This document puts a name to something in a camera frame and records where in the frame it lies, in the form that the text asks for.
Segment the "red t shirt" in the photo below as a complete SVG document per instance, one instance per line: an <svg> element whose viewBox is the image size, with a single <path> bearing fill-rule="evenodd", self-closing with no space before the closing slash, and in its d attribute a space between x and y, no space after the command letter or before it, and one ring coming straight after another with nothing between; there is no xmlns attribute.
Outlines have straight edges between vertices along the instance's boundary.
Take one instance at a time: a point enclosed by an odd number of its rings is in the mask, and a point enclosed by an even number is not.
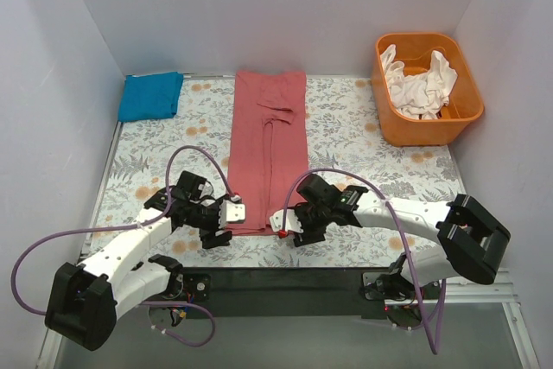
<svg viewBox="0 0 553 369"><path fill-rule="evenodd" d="M245 204L245 223L235 236L271 233L269 218L287 205L296 178L308 170L304 72L235 76L228 181Z"/></svg>

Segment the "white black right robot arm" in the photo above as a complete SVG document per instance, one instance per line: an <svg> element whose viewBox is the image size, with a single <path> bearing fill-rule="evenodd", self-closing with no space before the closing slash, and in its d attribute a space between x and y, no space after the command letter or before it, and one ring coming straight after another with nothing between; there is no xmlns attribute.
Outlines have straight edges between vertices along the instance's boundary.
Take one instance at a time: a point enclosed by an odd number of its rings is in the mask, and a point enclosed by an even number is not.
<svg viewBox="0 0 553 369"><path fill-rule="evenodd" d="M405 300L442 279L464 277L494 283L511 234L475 198L457 194L452 201L385 198L374 186L339 189L311 173L296 187L302 201L285 210L281 234L291 232L295 246L322 242L327 227L385 228L432 242L420 252L404 250L388 270L368 283L371 298Z"/></svg>

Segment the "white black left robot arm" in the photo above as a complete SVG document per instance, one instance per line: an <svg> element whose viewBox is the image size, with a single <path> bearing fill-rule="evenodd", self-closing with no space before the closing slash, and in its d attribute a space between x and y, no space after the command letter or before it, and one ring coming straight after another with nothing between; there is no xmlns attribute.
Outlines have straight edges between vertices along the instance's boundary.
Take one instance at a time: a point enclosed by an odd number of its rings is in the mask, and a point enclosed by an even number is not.
<svg viewBox="0 0 553 369"><path fill-rule="evenodd" d="M174 186L144 203L135 229L119 233L78 264L63 264L54 275L47 328L94 351L123 315L145 301L168 310L172 326L179 325L206 300L210 279L150 250L182 226L198 230L204 249L227 246L232 238L227 227L245 221L240 196L214 198L206 193L207 184L201 176L182 172Z"/></svg>

